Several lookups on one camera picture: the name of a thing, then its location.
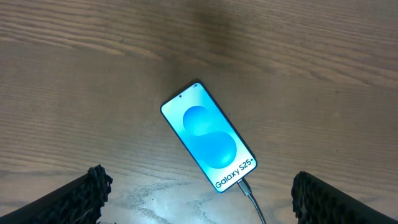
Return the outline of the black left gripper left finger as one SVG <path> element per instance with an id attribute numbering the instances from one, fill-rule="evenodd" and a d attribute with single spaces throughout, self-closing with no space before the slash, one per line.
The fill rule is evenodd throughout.
<path id="1" fill-rule="evenodd" d="M 97 224 L 113 179 L 101 165 L 74 181 L 1 217 L 1 224 Z"/>

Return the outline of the blue Galaxy smartphone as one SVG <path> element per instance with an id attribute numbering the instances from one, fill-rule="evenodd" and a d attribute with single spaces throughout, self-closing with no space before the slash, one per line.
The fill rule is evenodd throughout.
<path id="1" fill-rule="evenodd" d="M 160 113 L 218 193 L 256 169 L 254 153 L 201 80 L 177 90 Z"/>

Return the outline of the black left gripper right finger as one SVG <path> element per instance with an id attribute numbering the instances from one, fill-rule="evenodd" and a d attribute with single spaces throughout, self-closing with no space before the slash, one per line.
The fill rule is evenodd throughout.
<path id="1" fill-rule="evenodd" d="M 295 176 L 291 195 L 298 224 L 397 224 L 308 172 Z"/>

